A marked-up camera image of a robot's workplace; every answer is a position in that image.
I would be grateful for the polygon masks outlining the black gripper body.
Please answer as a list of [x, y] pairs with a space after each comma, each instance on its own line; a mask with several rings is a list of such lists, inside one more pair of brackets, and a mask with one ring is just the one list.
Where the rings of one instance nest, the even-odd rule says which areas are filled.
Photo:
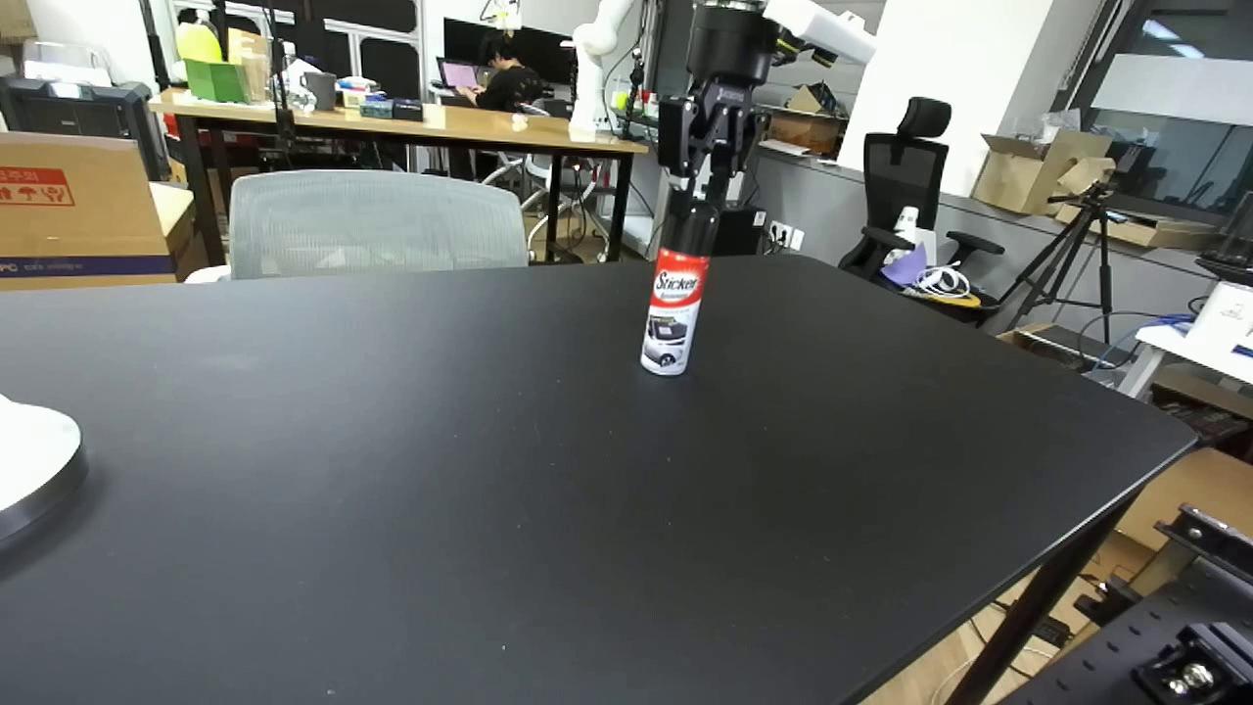
[[658, 106], [658, 160], [690, 167], [702, 148], [743, 160], [761, 116], [750, 91], [766, 78], [777, 28], [761, 9], [697, 9], [686, 41], [686, 91]]

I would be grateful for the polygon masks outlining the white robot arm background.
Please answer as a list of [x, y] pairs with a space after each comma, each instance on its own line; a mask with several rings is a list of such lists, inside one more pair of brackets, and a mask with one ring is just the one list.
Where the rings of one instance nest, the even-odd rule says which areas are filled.
[[[632, 5], [599, 0], [596, 15], [570, 29], [570, 140], [599, 136], [607, 53], [620, 48], [620, 23]], [[743, 151], [761, 123], [750, 91], [766, 78], [770, 40], [761, 0], [692, 0], [686, 91], [658, 106], [658, 163], [671, 170], [667, 251], [711, 251], [733, 180], [743, 170]]]

